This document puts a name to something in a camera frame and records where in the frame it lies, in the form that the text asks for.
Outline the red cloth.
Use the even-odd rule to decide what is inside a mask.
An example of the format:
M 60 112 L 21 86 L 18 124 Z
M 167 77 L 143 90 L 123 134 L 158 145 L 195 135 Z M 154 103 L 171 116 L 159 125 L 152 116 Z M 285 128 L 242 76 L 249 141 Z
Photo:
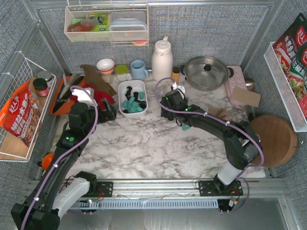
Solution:
M 85 84 L 82 86 L 90 95 L 91 97 L 96 101 L 96 104 L 99 106 L 101 110 L 105 110 L 106 107 L 103 103 L 103 99 L 108 100 L 110 104 L 114 104 L 114 99 L 107 94 L 106 92 L 97 90 L 94 86 L 90 84 Z M 84 93 L 83 90 L 80 89 L 74 89 L 72 92 L 72 95 L 70 96 L 70 99 L 73 100 L 75 103 L 86 103 L 88 106 L 94 105 L 90 97 Z

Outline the teal capsule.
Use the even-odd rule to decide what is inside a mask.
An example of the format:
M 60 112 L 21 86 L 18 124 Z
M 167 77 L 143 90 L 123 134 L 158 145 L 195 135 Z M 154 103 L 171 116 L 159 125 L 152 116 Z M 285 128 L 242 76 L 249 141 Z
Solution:
M 183 124 L 181 127 L 182 127 L 182 130 L 184 130 L 184 131 L 190 129 L 190 126 L 188 126 L 186 124 Z
M 139 106 L 139 103 L 138 103 L 138 102 L 133 102 L 133 103 L 131 104 L 131 106 L 133 106 L 133 107 L 138 107 L 138 106 Z
M 139 92 L 138 97 L 139 97 L 140 100 L 144 100 L 145 99 L 145 93 Z
M 129 113 L 135 113 L 137 111 L 136 107 L 132 106 L 128 109 Z
M 131 96 L 128 100 L 128 104 L 132 104 L 135 101 L 134 96 Z
M 128 108 L 128 101 L 127 100 L 125 100 L 123 103 L 122 103 L 122 107 L 124 108 L 124 109 L 127 109 Z
M 144 109 L 141 108 L 140 106 L 136 107 L 136 112 L 137 112 L 137 113 L 138 113 L 138 112 L 143 112 L 143 111 L 144 111 Z

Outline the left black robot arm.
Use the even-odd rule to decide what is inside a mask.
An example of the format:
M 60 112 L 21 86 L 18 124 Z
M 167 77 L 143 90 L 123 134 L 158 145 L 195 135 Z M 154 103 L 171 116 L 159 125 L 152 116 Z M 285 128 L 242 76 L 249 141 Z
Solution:
M 75 103 L 63 126 L 53 158 L 40 182 L 23 204 L 14 204 L 11 216 L 19 230 L 56 230 L 60 220 L 83 195 L 96 192 L 97 178 L 89 172 L 76 175 L 65 189 L 63 181 L 95 132 L 96 125 L 113 121 L 116 109 L 107 99 L 99 105 Z

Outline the white storage basket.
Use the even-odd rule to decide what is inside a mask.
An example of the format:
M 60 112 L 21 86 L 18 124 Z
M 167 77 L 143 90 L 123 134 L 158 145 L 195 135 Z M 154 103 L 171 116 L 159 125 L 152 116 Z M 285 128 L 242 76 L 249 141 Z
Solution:
M 125 118 L 140 118 L 148 109 L 146 88 L 141 80 L 124 81 L 118 86 L 119 111 Z

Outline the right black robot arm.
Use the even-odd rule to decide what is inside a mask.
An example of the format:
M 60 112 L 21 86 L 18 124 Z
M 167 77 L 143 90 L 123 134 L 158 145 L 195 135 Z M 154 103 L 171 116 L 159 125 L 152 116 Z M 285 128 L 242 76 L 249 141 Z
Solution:
M 214 178 L 218 186 L 230 185 L 258 156 L 263 163 L 260 140 L 248 122 L 226 121 L 197 105 L 189 105 L 180 90 L 168 92 L 161 98 L 160 106 L 162 117 L 176 120 L 180 125 L 202 129 L 223 141 L 228 162 Z

